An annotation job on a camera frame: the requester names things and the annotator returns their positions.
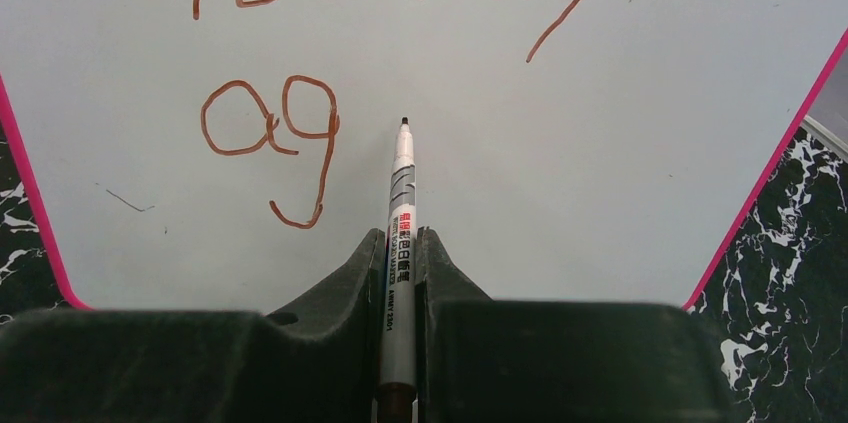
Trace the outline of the white whiteboard marker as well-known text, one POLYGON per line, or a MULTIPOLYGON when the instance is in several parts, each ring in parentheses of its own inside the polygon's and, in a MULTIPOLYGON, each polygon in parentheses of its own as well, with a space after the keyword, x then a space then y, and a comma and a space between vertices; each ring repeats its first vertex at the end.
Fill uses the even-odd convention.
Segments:
POLYGON ((416 166, 409 119, 398 130, 390 178, 386 279, 379 375, 378 422, 410 422, 417 396, 416 166))

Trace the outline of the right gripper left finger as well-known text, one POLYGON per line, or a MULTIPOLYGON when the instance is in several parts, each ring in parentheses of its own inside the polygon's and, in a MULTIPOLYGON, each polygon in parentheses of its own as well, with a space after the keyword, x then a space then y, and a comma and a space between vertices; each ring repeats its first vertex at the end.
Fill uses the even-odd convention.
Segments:
POLYGON ((52 310, 1 331, 5 422, 367 422, 384 233, 283 307, 52 310))

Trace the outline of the pink framed whiteboard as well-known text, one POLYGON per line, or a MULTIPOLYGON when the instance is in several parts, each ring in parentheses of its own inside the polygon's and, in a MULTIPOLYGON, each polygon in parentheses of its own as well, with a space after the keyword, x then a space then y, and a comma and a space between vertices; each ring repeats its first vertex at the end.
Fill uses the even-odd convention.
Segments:
POLYGON ((1 0, 1 118, 63 294, 272 310, 387 224, 489 295, 689 306, 847 0, 1 0))

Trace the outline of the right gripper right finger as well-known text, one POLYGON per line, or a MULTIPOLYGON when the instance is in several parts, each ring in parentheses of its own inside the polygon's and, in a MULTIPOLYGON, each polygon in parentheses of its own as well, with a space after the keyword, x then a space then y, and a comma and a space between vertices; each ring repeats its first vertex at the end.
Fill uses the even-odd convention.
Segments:
POLYGON ((668 305, 489 297, 419 230, 422 422, 730 422, 715 335, 668 305))

